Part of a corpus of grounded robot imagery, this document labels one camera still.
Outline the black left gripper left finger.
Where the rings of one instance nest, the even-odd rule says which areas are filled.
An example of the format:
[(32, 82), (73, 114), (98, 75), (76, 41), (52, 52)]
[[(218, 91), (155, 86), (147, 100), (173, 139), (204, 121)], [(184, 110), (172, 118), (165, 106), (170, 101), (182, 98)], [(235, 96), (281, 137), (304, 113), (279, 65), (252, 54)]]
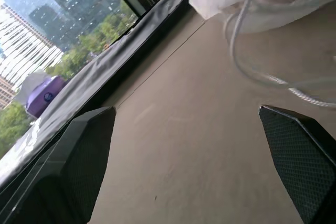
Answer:
[(0, 192), (0, 224), (88, 224), (107, 169), (115, 107), (73, 119)]

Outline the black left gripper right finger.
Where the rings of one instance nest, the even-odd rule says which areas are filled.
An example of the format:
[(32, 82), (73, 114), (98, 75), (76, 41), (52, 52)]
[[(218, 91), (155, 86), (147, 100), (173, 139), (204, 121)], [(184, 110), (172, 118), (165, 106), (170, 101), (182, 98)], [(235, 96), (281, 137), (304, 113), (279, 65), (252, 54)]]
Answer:
[(313, 118), (261, 105), (275, 169), (304, 224), (336, 224), (336, 140)]

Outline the purple tissue pack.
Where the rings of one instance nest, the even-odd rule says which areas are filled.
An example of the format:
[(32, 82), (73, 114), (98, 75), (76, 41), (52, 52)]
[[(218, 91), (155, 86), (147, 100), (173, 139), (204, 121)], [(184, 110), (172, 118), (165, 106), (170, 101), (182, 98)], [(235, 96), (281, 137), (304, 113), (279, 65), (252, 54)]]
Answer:
[(61, 76), (52, 77), (39, 69), (26, 77), (13, 101), (23, 105), (28, 115), (38, 118), (66, 84)]

